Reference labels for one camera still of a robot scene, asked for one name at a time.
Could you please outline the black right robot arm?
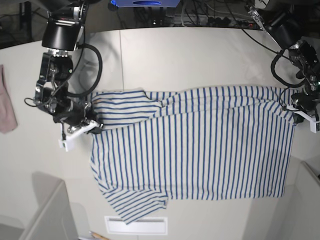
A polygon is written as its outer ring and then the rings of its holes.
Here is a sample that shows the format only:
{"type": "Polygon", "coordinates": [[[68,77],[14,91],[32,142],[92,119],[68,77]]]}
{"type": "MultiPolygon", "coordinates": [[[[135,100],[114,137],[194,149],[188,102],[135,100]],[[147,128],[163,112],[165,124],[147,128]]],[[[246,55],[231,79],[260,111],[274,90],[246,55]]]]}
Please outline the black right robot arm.
{"type": "Polygon", "coordinates": [[[86,97],[100,82],[103,70],[99,50],[86,43],[85,23],[90,5],[95,0],[38,0],[36,3],[48,13],[47,26],[42,46],[47,52],[42,55],[39,78],[35,86],[32,107],[52,116],[55,123],[69,126],[73,134],[100,134],[103,123],[94,112],[86,97]],[[98,73],[92,86],[81,93],[69,92],[69,80],[76,71],[70,52],[89,49],[98,59],[98,73]]]}

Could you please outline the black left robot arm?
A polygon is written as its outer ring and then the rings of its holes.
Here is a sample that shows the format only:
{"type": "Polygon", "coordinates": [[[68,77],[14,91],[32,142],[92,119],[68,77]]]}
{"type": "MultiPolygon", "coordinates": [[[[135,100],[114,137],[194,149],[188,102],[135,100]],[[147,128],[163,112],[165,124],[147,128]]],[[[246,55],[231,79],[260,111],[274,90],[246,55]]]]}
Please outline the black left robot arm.
{"type": "Polygon", "coordinates": [[[287,88],[301,88],[291,95],[291,104],[284,110],[293,112],[295,123],[304,120],[320,127],[320,59],[315,48],[303,39],[305,30],[299,17],[290,10],[294,4],[289,1],[270,0],[265,8],[247,3],[246,11],[260,29],[269,35],[280,47],[280,51],[271,62],[272,76],[287,88]],[[275,70],[280,57],[288,53],[289,61],[298,68],[296,78],[300,83],[288,83],[275,70]]]}

